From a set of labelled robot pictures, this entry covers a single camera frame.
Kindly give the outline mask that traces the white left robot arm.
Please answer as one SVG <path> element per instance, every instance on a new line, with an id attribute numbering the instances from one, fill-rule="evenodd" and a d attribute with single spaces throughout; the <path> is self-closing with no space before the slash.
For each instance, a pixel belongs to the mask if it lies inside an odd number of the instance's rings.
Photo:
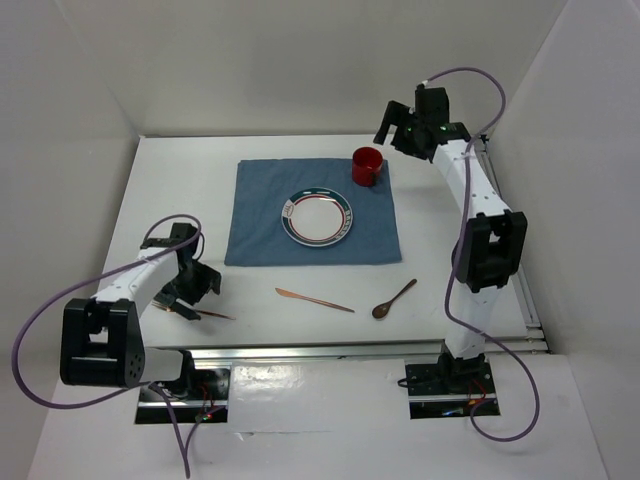
<path id="1" fill-rule="evenodd" d="M 134 388 L 142 384 L 146 352 L 140 317 L 156 302 L 189 321 L 194 305 L 218 295 L 221 274 L 201 263 L 201 233 L 175 222 L 169 235 L 147 235 L 132 267 L 89 299 L 72 299 L 63 311 L 60 377 L 66 385 Z"/>

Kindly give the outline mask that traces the copper fork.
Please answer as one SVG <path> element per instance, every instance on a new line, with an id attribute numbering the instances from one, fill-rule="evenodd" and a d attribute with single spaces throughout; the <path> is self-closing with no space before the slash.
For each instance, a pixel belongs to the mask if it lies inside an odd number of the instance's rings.
<path id="1" fill-rule="evenodd" d="M 152 305 L 156 308 L 159 308 L 163 311 L 169 312 L 169 313 L 174 313 L 169 309 L 170 305 L 165 305 L 164 303 L 161 303 L 157 300 L 154 300 L 152 302 Z M 202 318 L 202 316 L 209 316 L 209 317 L 214 317 L 214 318 L 221 318 L 221 319 L 225 319 L 225 320 L 235 320 L 235 317 L 233 316 L 229 316 L 229 315 L 225 315 L 225 314 L 221 314 L 221 313 L 216 313 L 216 312 L 212 312 L 212 311 L 208 311 L 208 310 L 202 310 L 202 309 L 194 309 L 196 312 L 199 313 L 199 319 L 200 320 Z"/>

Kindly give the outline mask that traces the red mug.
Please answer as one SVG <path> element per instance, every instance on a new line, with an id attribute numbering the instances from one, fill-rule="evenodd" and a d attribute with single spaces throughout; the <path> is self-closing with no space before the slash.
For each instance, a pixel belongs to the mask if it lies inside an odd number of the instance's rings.
<path id="1" fill-rule="evenodd" d="M 352 180 L 362 187 L 377 184 L 384 163 L 382 154 L 372 147 L 360 147 L 352 155 Z"/>

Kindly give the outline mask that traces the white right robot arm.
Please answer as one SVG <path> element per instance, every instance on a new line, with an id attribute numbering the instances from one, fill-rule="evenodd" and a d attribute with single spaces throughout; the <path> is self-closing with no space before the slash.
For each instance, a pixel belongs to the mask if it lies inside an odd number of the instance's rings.
<path id="1" fill-rule="evenodd" d="M 434 165 L 461 210 L 461 232 L 452 252 L 453 281 L 445 294 L 449 329 L 436 364 L 436 379 L 448 392 L 480 377 L 485 335 L 501 290 L 518 271 L 526 216 L 513 211 L 483 170 L 466 127 L 450 120 L 442 87 L 419 84 L 415 103 L 388 103 L 377 144 Z"/>

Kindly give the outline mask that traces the white plate with green rim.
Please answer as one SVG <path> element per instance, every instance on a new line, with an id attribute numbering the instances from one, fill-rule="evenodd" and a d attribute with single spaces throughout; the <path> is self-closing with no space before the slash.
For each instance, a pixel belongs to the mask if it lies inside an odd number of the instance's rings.
<path id="1" fill-rule="evenodd" d="M 281 210 L 285 233 L 296 243 L 324 248 L 343 240 L 354 222 L 353 209 L 340 193 L 322 187 L 303 189 Z"/>

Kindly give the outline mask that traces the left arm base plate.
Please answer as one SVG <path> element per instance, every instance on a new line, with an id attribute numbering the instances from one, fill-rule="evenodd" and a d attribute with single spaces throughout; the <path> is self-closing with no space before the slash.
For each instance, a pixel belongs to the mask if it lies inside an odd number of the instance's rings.
<path id="1" fill-rule="evenodd" d="M 166 397 L 179 424 L 226 423 L 231 380 L 229 366 L 193 369 L 172 382 L 159 382 L 157 391 L 140 390 L 134 422 L 138 425 L 169 424 Z"/>

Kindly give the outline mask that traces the blue cloth placemat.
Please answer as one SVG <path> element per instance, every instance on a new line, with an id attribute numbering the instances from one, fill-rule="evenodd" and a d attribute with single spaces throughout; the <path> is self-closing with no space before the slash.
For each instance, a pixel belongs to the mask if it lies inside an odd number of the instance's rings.
<path id="1" fill-rule="evenodd" d="M 346 237 L 326 247 L 304 246 L 285 231 L 281 212 L 310 187 L 341 194 L 354 222 Z M 237 167 L 227 266 L 384 265 L 402 260 L 389 166 L 372 187 L 352 180 L 352 161 L 340 158 L 242 160 Z"/>

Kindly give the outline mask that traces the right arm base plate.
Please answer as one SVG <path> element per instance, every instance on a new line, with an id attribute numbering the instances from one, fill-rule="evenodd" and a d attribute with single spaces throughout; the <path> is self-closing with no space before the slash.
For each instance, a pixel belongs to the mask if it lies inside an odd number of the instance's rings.
<path id="1" fill-rule="evenodd" d="M 397 385 L 407 391 L 410 418 L 439 419 L 499 416 L 500 407 L 488 362 L 479 373 L 447 383 L 435 364 L 406 364 L 405 377 Z"/>

